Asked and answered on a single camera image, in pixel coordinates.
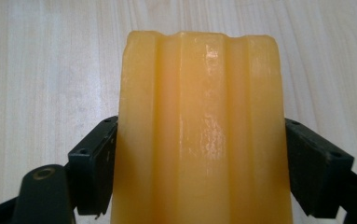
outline round screw hole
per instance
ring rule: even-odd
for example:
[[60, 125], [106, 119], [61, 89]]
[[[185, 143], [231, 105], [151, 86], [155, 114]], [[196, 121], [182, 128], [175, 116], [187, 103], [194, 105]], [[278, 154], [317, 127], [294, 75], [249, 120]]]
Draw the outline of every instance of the round screw hole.
[[330, 152], [330, 154], [331, 154], [332, 156], [334, 156], [334, 157], [337, 157], [337, 158], [342, 157], [342, 155], [341, 155], [340, 153], [338, 153], [338, 152]]
[[55, 173], [55, 169], [52, 167], [47, 167], [42, 170], [39, 170], [33, 174], [33, 179], [34, 180], [43, 180]]
[[79, 149], [79, 153], [85, 155], [85, 154], [88, 154], [88, 151], [85, 148], [81, 148], [81, 149]]

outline orange wax block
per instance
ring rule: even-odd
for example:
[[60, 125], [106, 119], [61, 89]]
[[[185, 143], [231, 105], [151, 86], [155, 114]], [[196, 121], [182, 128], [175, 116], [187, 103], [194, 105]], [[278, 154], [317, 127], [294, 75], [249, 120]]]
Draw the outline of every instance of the orange wax block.
[[273, 38], [129, 35], [111, 223], [292, 223]]

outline block's top edge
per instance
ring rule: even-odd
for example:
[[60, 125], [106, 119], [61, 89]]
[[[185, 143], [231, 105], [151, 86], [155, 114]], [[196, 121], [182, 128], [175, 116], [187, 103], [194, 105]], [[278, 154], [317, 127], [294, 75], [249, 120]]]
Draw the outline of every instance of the block's top edge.
[[177, 32], [173, 35], [164, 35], [158, 31], [131, 31], [129, 33], [129, 36], [137, 36], [137, 35], [151, 35], [154, 37], [183, 37], [186, 35], [214, 35], [214, 36], [220, 36], [223, 38], [228, 38], [228, 39], [240, 39], [240, 38], [254, 38], [254, 37], [263, 37], [267, 39], [271, 39], [272, 41], [275, 41], [274, 38], [270, 35], [242, 35], [242, 36], [237, 36], [237, 37], [232, 37], [228, 36], [222, 33], [212, 33], [212, 32], [194, 32], [194, 31], [180, 31]]

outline wooden background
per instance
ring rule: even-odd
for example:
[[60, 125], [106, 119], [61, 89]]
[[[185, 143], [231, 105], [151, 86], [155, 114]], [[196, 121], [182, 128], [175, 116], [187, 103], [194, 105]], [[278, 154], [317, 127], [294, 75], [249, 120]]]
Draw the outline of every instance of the wooden background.
[[[0, 0], [0, 203], [117, 114], [131, 30], [274, 36], [286, 117], [347, 150], [357, 172], [357, 0]], [[341, 223], [293, 205], [295, 223]]]

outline translucent yellow object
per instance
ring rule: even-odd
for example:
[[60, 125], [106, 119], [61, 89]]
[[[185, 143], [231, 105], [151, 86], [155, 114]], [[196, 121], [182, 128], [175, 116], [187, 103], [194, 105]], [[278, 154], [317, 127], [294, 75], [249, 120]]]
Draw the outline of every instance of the translucent yellow object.
[[129, 35], [111, 223], [292, 223], [273, 38]]

